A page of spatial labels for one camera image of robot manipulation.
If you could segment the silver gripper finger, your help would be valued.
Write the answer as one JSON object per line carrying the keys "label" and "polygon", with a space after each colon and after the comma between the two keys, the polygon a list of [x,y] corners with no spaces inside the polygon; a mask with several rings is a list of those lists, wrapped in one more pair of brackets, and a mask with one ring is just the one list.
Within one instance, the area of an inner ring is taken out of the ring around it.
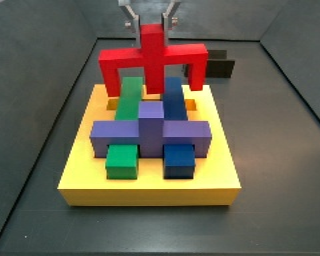
{"label": "silver gripper finger", "polygon": [[135,13],[132,7],[131,7],[131,0],[117,0],[119,7],[125,14],[127,21],[125,21],[125,27],[131,30],[131,32],[135,34],[135,46],[140,46],[140,16]]}
{"label": "silver gripper finger", "polygon": [[178,18],[175,17],[182,0],[171,0],[166,12],[162,14],[163,30],[164,30],[164,43],[170,42],[170,30],[178,25]]}

